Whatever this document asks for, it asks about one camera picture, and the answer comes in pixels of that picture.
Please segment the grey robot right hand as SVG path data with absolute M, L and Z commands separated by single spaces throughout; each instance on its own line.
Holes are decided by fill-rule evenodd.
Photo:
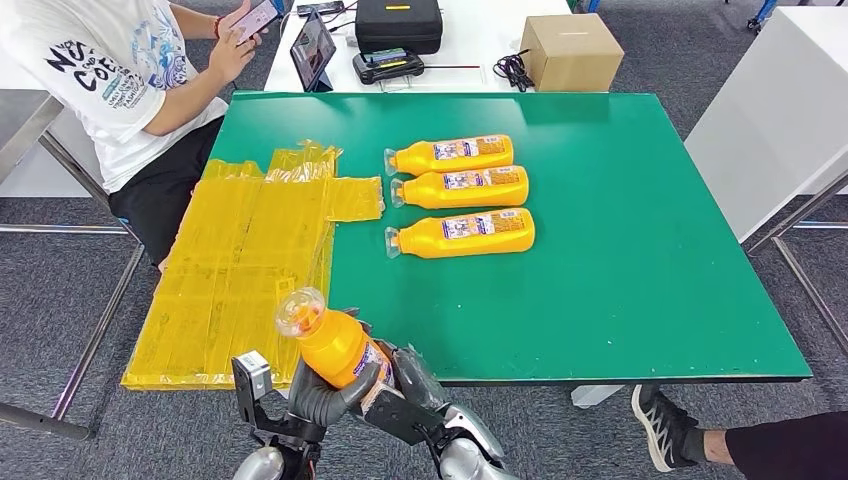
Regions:
M 391 361 L 394 385 L 404 397 L 432 412 L 441 412 L 449 404 L 447 393 L 412 344 L 399 347 L 383 339 L 377 345 Z

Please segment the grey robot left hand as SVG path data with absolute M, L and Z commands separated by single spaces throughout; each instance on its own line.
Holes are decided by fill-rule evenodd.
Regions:
M 350 385 L 337 389 L 300 359 L 289 389 L 289 412 L 320 427 L 329 427 L 361 402 L 380 373 L 379 363 L 368 363 Z

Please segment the person's right hand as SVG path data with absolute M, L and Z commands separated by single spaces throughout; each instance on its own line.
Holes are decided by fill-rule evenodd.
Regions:
M 243 40 L 245 30 L 234 27 L 249 13 L 250 9 L 251 1 L 244 0 L 236 10 L 213 22 L 213 33 L 217 36 L 217 43 L 210 54 L 205 74 L 214 79 L 219 86 L 235 80 L 255 56 L 254 50 L 262 43 L 259 33 L 254 33 Z

